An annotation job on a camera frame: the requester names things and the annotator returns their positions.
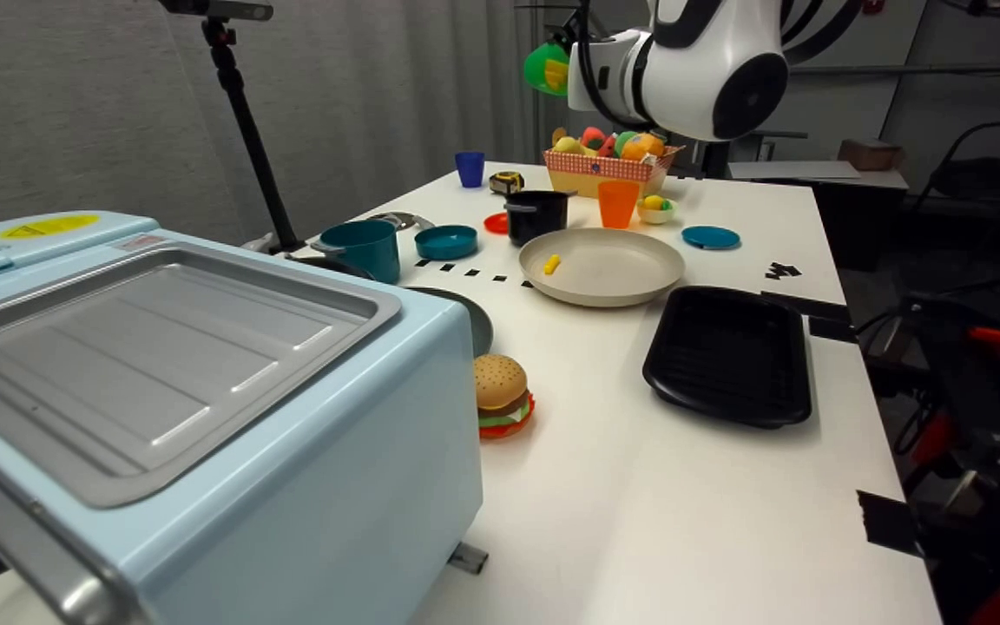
checkered basket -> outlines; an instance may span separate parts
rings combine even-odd
[[[633,181],[642,185],[642,194],[656,194],[662,190],[670,163],[680,147],[666,149],[666,154],[658,159],[658,165],[646,165],[635,160],[619,158],[587,157],[556,153],[547,150],[543,158],[547,160],[550,183],[556,191],[576,191],[587,198],[596,197],[596,185],[604,181]]]

black baking tray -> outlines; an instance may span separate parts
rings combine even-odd
[[[670,404],[755,427],[813,412],[801,315],[755,293],[675,289],[642,376]]]

red lid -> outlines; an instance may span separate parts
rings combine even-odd
[[[484,229],[490,231],[493,234],[507,234],[508,233],[508,214],[507,213],[497,213],[492,214],[485,219]]]

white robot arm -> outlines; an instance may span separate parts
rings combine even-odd
[[[706,141],[754,130],[778,107],[789,67],[778,0],[648,0],[650,31],[589,41],[588,5],[570,53],[569,106],[624,128]]]

small bowl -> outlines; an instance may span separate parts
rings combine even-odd
[[[639,219],[642,219],[644,224],[666,224],[667,221],[674,218],[674,213],[678,211],[678,205],[670,202],[670,210],[647,210],[646,208],[639,208]]]

